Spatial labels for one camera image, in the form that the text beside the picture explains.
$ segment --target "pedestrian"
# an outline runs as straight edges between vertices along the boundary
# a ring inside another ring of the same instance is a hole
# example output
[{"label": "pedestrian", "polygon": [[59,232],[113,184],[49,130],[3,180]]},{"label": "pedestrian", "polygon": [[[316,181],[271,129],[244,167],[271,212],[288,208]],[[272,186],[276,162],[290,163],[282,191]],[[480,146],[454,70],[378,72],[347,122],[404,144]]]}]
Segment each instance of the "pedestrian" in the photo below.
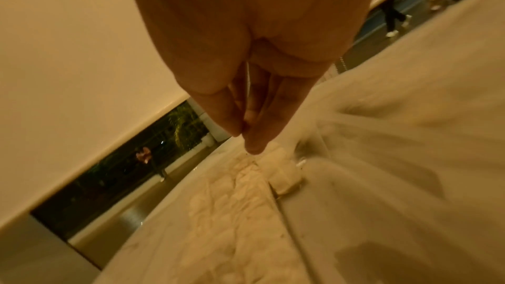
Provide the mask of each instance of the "pedestrian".
[{"label": "pedestrian", "polygon": [[396,20],[401,22],[401,26],[406,28],[412,19],[411,15],[406,15],[395,9],[395,0],[386,0],[380,4],[380,9],[384,12],[386,17],[386,28],[388,33],[386,37],[393,38],[398,35],[398,30],[396,30]]}]

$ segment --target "skin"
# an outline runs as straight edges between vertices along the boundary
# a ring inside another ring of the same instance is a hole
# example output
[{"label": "skin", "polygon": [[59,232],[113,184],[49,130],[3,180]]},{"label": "skin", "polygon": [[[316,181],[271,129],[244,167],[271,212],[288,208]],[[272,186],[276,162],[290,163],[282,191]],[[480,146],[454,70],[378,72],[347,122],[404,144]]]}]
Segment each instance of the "skin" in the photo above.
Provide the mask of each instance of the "skin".
[{"label": "skin", "polygon": [[136,1],[179,85],[222,128],[242,134],[252,154],[282,131],[349,48],[371,2]]}]

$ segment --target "hand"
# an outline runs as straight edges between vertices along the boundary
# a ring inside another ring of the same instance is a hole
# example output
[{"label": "hand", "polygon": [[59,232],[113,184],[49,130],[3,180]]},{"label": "hand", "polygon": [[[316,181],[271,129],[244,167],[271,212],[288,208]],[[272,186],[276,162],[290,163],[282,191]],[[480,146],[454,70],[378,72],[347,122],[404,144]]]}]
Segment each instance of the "hand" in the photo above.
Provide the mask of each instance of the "hand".
[{"label": "hand", "polygon": [[[371,0],[136,0],[161,57],[208,115],[261,153],[350,46]],[[247,66],[250,94],[246,96]]]}]

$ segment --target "white sneaker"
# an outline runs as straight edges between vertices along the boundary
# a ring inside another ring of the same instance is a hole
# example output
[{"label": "white sneaker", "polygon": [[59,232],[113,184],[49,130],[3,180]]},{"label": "white sneaker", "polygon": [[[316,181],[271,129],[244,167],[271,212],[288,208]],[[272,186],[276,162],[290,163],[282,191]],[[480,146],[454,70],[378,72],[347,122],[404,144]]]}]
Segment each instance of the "white sneaker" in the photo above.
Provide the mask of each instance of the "white sneaker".
[{"label": "white sneaker", "polygon": [[390,31],[386,34],[386,37],[388,38],[393,38],[395,37],[396,35],[398,35],[398,30],[394,30],[394,31]]},{"label": "white sneaker", "polygon": [[401,24],[403,28],[407,28],[409,26],[410,20],[412,19],[411,15],[407,15],[405,17],[405,21]]}]

